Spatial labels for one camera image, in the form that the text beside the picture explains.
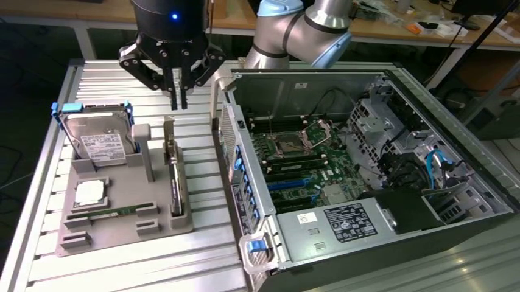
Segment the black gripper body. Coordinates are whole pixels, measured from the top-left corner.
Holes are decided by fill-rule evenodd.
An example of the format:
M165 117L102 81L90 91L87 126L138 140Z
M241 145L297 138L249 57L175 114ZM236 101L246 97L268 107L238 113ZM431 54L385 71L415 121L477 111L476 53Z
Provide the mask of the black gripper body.
M157 65L162 65L166 51L167 65L190 68L202 58L209 41L206 1L133 1L138 39L142 54Z

